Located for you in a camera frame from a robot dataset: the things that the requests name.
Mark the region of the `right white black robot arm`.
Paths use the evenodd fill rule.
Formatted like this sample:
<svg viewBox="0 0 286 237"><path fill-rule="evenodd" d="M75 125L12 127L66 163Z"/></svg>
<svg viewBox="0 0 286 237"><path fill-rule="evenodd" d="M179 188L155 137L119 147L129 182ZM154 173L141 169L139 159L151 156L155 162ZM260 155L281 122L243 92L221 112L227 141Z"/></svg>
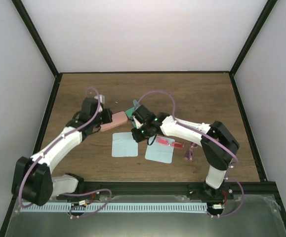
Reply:
<svg viewBox="0 0 286 237"><path fill-rule="evenodd" d="M210 199L215 199L222 193L226 173L238 162L236 153L240 148L223 123L194 123L167 113L155 115L143 105L133 111L131 120L135 122L131 132L137 143L162 135L180 138L201 147L209 164L203 193Z"/></svg>

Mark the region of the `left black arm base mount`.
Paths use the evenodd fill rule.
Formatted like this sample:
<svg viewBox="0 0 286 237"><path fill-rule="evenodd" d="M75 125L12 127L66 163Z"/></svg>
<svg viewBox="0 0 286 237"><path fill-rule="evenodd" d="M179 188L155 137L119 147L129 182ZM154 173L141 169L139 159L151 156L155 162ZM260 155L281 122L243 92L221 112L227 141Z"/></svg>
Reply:
<svg viewBox="0 0 286 237"><path fill-rule="evenodd" d="M85 182L82 185L78 185L77 189L73 192L73 194L86 194L95 190L98 190L101 188L101 185L98 183L92 183L92 182ZM81 200L99 200L100 194L94 193L86 196L80 196L80 197L73 197L73 196L67 196L67 195L59 195L55 197L56 200L64 200L67 202L77 202Z"/></svg>

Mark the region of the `green glasses case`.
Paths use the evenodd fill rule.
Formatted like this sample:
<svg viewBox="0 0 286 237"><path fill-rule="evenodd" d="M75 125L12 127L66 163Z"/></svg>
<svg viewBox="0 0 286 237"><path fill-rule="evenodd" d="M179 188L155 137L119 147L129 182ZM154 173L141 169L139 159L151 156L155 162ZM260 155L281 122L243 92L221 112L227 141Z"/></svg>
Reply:
<svg viewBox="0 0 286 237"><path fill-rule="evenodd" d="M134 123L134 121L133 121L133 118L134 118L133 113L134 113L134 111L136 111L139 107L140 107L139 102L138 102L137 100L133 100L133 107L125 111L125 114L126 114L128 120L132 123L133 127L135 127L135 123Z"/></svg>

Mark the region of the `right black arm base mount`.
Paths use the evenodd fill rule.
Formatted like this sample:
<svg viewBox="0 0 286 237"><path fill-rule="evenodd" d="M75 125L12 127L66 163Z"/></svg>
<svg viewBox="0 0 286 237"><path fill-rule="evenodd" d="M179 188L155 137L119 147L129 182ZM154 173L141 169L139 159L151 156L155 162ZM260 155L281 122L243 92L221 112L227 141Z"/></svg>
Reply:
<svg viewBox="0 0 286 237"><path fill-rule="evenodd" d="M188 197L194 200L201 200L203 202L222 201L225 198L233 199L234 195L229 193L230 186L223 183L218 189L214 189L205 182L192 183L188 185Z"/></svg>

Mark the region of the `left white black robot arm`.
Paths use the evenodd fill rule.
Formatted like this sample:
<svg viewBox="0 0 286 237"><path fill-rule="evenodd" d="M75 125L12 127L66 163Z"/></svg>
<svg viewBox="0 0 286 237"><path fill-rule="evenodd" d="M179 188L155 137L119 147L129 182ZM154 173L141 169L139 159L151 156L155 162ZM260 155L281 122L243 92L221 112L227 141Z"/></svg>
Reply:
<svg viewBox="0 0 286 237"><path fill-rule="evenodd" d="M21 157L14 170L11 192L19 200L42 206L51 197L69 194L74 199L85 195L82 178L67 173L53 177L59 162L87 136L100 130L101 125L112 122L112 111L104 107L105 97L85 98L80 111L66 124L61 133L41 151L31 157Z"/></svg>

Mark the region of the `pink glasses case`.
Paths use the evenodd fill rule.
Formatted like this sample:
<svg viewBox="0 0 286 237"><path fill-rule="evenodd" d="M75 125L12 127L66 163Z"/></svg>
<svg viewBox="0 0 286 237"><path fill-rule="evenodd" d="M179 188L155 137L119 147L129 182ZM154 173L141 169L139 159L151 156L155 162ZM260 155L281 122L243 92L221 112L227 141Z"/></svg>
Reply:
<svg viewBox="0 0 286 237"><path fill-rule="evenodd" d="M119 127L128 122L128 117L124 111L112 115L112 122L101 125L100 131L105 132Z"/></svg>

